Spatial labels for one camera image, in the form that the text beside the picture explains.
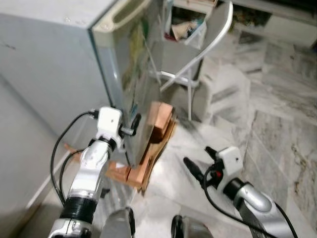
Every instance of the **marble floor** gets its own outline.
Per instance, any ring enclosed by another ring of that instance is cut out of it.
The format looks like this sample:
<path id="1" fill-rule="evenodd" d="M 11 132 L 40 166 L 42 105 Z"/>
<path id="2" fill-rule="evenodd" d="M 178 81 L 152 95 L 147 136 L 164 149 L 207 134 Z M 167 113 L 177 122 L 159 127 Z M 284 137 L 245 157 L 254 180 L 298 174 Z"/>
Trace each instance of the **marble floor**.
<path id="1" fill-rule="evenodd" d="M 187 91 L 172 85 L 163 99 L 175 106 L 179 122 L 151 174 L 146 193 L 107 180 L 95 234 L 108 214 L 129 204 L 136 238 L 168 238 L 174 215 L 203 221 L 214 238 L 250 238 L 248 228 L 218 213 L 184 167 L 187 156 L 204 170 L 216 150 L 238 146 L 244 158 L 242 178 L 269 194 L 289 216 L 298 237 L 317 237 L 317 60 L 307 49 L 233 31 L 205 58 L 200 86 L 187 121 Z M 70 185 L 77 165 L 67 169 Z M 228 199 L 212 189 L 219 206 L 238 216 Z M 60 204 L 53 193 L 22 230 L 20 238 L 46 237 Z"/>

